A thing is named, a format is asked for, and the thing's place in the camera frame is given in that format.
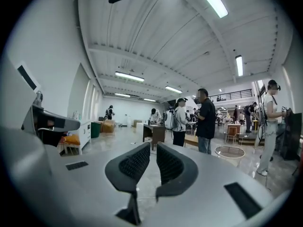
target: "brown box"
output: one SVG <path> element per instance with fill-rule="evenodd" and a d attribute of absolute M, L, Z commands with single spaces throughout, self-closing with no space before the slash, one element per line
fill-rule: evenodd
<path fill-rule="evenodd" d="M 142 120 L 134 120 L 134 128 L 137 128 L 137 123 L 142 123 Z"/>

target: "white pants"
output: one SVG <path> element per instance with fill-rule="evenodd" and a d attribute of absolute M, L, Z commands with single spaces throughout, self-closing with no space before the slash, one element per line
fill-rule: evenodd
<path fill-rule="evenodd" d="M 261 156 L 260 164 L 257 169 L 258 173 L 268 170 L 268 164 L 272 157 L 276 145 L 276 131 L 278 129 L 278 121 L 267 121 L 265 125 L 265 146 Z"/>

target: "blue jeans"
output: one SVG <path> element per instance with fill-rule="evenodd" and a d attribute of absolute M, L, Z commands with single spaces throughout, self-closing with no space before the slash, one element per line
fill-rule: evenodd
<path fill-rule="evenodd" d="M 208 155 L 212 154 L 210 139 L 198 136 L 198 147 L 200 152 L 206 153 Z"/>

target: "jeans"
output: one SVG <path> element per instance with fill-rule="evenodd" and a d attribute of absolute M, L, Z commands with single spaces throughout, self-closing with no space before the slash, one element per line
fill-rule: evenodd
<path fill-rule="evenodd" d="M 245 120 L 246 120 L 246 131 L 250 131 L 250 126 L 251 126 L 250 115 L 245 114 Z"/>
<path fill-rule="evenodd" d="M 263 171 L 268 170 L 268 164 L 270 158 L 272 157 L 275 146 L 276 146 L 276 131 L 278 128 L 278 122 L 269 122 L 267 121 L 267 125 L 264 126 L 265 129 L 265 143 L 264 143 L 264 151 L 261 156 L 259 167 L 257 168 L 258 173 L 262 173 Z"/>
<path fill-rule="evenodd" d="M 202 153 L 206 153 L 208 155 L 212 154 L 212 149 L 210 147 L 210 139 L 204 137 L 198 137 L 198 147 L 199 151 Z"/>
<path fill-rule="evenodd" d="M 176 146 L 184 146 L 184 139 L 185 139 L 185 131 L 173 131 L 174 133 L 174 140 L 173 144 Z"/>

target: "person wearing white jacket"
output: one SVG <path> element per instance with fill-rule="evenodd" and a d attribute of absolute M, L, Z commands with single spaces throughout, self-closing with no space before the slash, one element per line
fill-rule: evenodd
<path fill-rule="evenodd" d="M 179 98 L 174 106 L 175 116 L 174 116 L 174 125 L 175 127 L 172 129 L 174 133 L 173 144 L 177 146 L 184 145 L 185 139 L 185 129 L 186 129 L 186 113 L 184 110 L 185 99 Z"/>

